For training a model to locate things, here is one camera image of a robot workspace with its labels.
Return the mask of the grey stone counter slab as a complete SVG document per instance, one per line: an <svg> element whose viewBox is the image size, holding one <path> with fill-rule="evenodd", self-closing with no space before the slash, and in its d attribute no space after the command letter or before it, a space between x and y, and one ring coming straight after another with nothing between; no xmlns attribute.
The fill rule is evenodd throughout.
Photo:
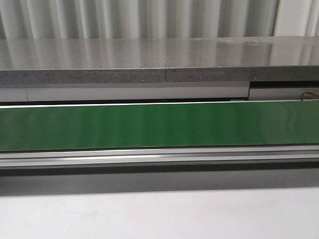
<svg viewBox="0 0 319 239"><path fill-rule="evenodd" d="M10 39L0 42L3 85L318 79L318 37Z"/></svg>

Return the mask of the green conveyor belt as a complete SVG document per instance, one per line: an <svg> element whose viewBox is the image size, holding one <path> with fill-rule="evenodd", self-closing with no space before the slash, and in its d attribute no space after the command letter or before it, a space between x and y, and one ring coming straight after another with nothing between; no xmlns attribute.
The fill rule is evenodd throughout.
<svg viewBox="0 0 319 239"><path fill-rule="evenodd" d="M5 106L0 149L317 144L318 101Z"/></svg>

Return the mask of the white corrugated curtain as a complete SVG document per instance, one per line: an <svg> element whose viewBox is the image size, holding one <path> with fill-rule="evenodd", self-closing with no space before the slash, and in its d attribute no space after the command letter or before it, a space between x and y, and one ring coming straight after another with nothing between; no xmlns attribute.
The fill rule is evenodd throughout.
<svg viewBox="0 0 319 239"><path fill-rule="evenodd" d="M316 0L3 0L1 39L317 36Z"/></svg>

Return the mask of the aluminium conveyor side rail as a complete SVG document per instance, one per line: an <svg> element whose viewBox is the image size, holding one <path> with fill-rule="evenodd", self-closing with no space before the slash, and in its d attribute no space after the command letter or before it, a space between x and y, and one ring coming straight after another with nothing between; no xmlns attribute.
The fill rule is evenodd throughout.
<svg viewBox="0 0 319 239"><path fill-rule="evenodd" d="M315 160L318 145L232 146L103 149L52 152L4 152L0 166L69 166L113 163L171 163L171 162L228 162L240 160Z"/></svg>

